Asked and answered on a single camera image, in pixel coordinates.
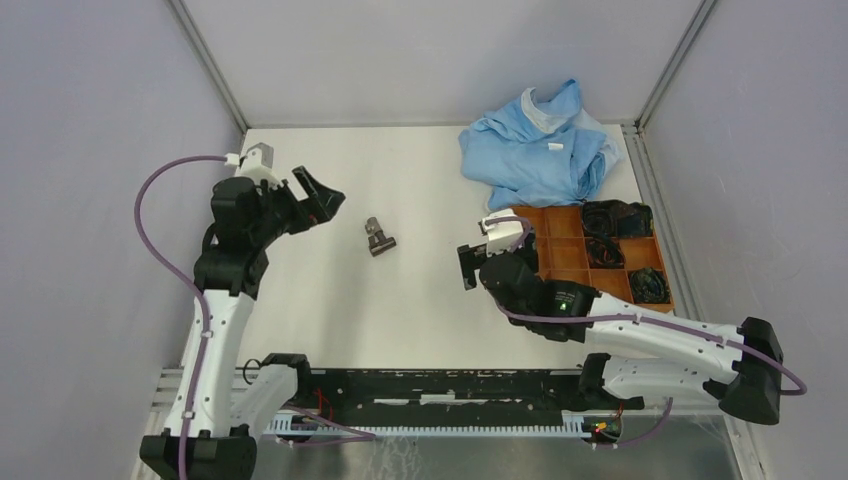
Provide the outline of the small grey faucet fitting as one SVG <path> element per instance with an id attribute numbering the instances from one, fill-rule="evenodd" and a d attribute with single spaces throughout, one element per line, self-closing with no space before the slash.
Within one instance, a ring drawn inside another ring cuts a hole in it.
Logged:
<path id="1" fill-rule="evenodd" d="M 383 229 L 376 217 L 369 217 L 365 222 L 365 231 L 368 236 L 381 236 Z"/>

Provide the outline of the dark metal faucet tee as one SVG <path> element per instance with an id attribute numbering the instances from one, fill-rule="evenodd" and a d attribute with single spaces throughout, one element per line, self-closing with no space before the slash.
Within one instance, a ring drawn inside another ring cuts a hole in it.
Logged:
<path id="1" fill-rule="evenodd" d="M 368 250 L 372 257 L 377 257 L 396 246 L 396 239 L 393 236 L 387 236 L 382 229 L 368 234 Z"/>

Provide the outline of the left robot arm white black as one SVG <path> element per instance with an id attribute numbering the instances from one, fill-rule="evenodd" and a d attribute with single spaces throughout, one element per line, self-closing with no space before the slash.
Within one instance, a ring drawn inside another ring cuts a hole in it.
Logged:
<path id="1" fill-rule="evenodd" d="M 212 189 L 213 222 L 193 275 L 181 274 L 196 304 L 190 353 L 176 399 L 158 434 L 140 445 L 142 462 L 162 479 L 249 479 L 258 443 L 278 410 L 307 404 L 315 384 L 301 354 L 271 354 L 239 398 L 233 382 L 242 337 L 279 237 L 329 222 L 346 199 L 304 167 L 293 174 L 306 196 L 284 180 L 233 176 Z"/>

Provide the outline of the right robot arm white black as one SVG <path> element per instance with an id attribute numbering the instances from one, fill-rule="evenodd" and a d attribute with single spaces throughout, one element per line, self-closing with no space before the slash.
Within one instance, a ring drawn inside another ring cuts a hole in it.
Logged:
<path id="1" fill-rule="evenodd" d="M 697 322 L 657 312 L 589 285 L 537 274 L 533 232 L 497 236 L 457 249 L 465 289 L 482 286 L 508 321 L 555 342 L 623 347 L 642 359 L 592 353 L 577 382 L 580 400 L 602 408 L 613 399 L 650 396 L 711 399 L 737 419 L 776 425 L 788 372 L 773 326 Z"/>

